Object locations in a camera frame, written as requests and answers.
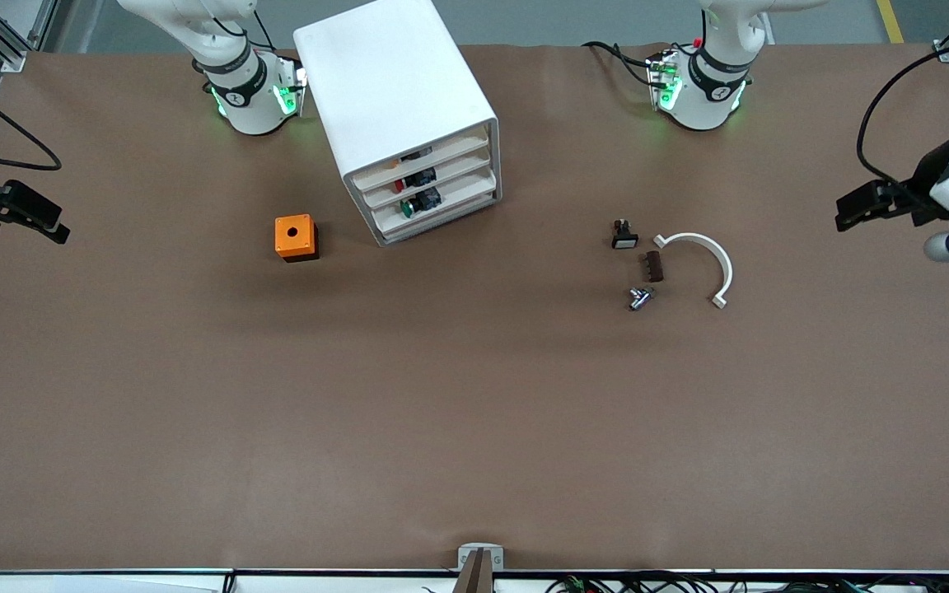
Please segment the orange box with hole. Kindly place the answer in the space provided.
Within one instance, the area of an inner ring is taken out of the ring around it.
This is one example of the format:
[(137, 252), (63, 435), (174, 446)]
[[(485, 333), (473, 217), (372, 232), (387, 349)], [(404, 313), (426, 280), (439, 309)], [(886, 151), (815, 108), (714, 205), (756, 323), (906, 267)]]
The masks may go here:
[(276, 217), (273, 243), (278, 257), (287, 263), (320, 258), (319, 226), (306, 213)]

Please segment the green push button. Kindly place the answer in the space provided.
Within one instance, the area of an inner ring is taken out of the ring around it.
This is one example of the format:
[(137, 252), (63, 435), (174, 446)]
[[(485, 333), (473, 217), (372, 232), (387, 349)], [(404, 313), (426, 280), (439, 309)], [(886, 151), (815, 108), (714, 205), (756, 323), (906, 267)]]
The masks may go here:
[(400, 200), (400, 212), (404, 217), (410, 219), (422, 212), (432, 211), (440, 206), (442, 202), (441, 193), (437, 191), (437, 188), (432, 187)]

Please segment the white curved plastic bracket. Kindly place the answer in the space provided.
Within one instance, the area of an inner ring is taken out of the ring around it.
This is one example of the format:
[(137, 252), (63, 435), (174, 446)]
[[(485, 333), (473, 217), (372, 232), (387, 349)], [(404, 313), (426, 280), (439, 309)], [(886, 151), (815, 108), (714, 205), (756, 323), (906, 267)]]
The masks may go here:
[(720, 270), (722, 270), (722, 285), (720, 285), (719, 289), (717, 289), (712, 295), (710, 301), (718, 309), (726, 308), (728, 304), (727, 294), (733, 286), (735, 277), (734, 263), (731, 256), (727, 253), (726, 249), (723, 248), (719, 241), (716, 241), (712, 239), (712, 237), (705, 236), (704, 234), (700, 233), (681, 232), (671, 234), (671, 236), (657, 234), (654, 237), (654, 244), (659, 249), (664, 249), (667, 246), (681, 243), (682, 241), (685, 241), (685, 243), (701, 246), (709, 253), (714, 255), (717, 263), (719, 263)]

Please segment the grey metal mount bracket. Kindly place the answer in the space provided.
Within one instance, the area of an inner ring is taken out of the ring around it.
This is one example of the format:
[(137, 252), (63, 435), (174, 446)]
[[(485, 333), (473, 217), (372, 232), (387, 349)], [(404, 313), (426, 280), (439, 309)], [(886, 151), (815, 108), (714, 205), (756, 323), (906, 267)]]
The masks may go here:
[(458, 567), (456, 567), (456, 570), (458, 572), (462, 571), (468, 556), (477, 553), (479, 549), (484, 549), (484, 559), (487, 563), (489, 563), (491, 571), (500, 572), (505, 569), (504, 548), (502, 545), (491, 543), (467, 543), (460, 545), (458, 548)]

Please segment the red push button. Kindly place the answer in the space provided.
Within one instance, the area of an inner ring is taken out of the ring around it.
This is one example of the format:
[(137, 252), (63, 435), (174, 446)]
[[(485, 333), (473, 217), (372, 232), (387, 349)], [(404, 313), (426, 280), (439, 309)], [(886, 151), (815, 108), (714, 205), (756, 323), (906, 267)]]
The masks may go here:
[(429, 166), (428, 169), (409, 174), (402, 177), (402, 179), (393, 181), (393, 191), (395, 191), (395, 193), (402, 193), (406, 191), (407, 188), (422, 187), (422, 185), (432, 184), (433, 181), (436, 180), (436, 169), (434, 169), (433, 166)]

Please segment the aluminium frame profile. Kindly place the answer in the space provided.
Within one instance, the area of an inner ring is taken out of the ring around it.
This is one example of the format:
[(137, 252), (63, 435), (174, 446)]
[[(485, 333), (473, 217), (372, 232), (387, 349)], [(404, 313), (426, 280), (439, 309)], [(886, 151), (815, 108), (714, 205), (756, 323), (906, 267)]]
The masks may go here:
[(67, 0), (0, 0), (3, 72), (21, 72), (27, 53), (48, 48), (50, 24)]

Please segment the brown post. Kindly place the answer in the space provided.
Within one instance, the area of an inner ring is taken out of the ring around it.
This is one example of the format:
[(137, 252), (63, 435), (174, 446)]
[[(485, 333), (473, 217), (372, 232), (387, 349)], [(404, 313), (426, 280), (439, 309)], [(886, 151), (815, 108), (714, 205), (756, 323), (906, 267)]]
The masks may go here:
[(460, 560), (451, 593), (494, 593), (493, 556), (485, 547), (471, 549)]

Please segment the white plastic drawer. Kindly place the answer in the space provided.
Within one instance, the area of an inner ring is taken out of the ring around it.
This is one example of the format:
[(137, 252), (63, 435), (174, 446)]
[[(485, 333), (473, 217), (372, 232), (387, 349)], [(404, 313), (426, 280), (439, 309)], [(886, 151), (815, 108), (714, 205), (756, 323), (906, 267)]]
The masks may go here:
[(491, 171), (466, 174), (446, 183), (434, 185), (433, 190), (437, 191), (440, 203), (432, 209), (414, 212), (411, 217), (406, 217), (400, 203), (411, 198), (398, 198), (389, 200), (384, 206), (373, 208), (372, 219), (381, 233), (399, 232), (407, 226), (422, 224), (424, 219), (432, 219), (437, 215), (458, 210), (467, 203), (471, 203), (472, 200), (485, 198), (485, 196), (492, 198), (497, 185), (498, 179)]
[(361, 191), (355, 188), (359, 203), (373, 209), (386, 205), (389, 200), (409, 198), (409, 196), (414, 193), (432, 188), (434, 185), (446, 183), (446, 181), (456, 179), (456, 177), (466, 174), (478, 174), (482, 171), (491, 171), (493, 175), (496, 176), (496, 172), (491, 168), (490, 159), (485, 151), (470, 152), (449, 159), (449, 161), (444, 162), (444, 164), (434, 166), (433, 168), (436, 169), (437, 172), (436, 181), (433, 181), (432, 184), (422, 185), (422, 187), (407, 188), (407, 190), (402, 193), (395, 193), (395, 191), (393, 191), (393, 183), (382, 184), (368, 191)]
[(406, 217), (400, 206), (390, 206), (372, 213), (374, 234), (380, 246), (392, 245), (496, 203), (498, 198), (493, 193), (482, 193), (464, 200), (444, 199), (436, 208), (412, 213), (411, 217)]
[(372, 190), (382, 184), (390, 184), (393, 180), (403, 179), (419, 171), (424, 171), (429, 166), (438, 166), (449, 161), (449, 159), (462, 156), (472, 151), (482, 149), (489, 145), (489, 136), (486, 133), (467, 133), (456, 135), (454, 138), (448, 138), (444, 142), (430, 147), (430, 152), (409, 161), (399, 159), (398, 164), (391, 166), (389, 159), (385, 165), (370, 166), (370, 168), (358, 171), (351, 175), (354, 187), (361, 191)]

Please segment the white drawer cabinet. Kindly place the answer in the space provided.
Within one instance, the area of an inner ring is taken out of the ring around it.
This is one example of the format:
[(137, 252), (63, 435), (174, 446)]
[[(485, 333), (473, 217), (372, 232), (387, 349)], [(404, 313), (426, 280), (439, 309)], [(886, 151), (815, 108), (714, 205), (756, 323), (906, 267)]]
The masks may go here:
[(503, 195), (498, 117), (432, 0), (373, 0), (294, 30), (340, 179), (372, 233), (351, 175), (467, 133)]

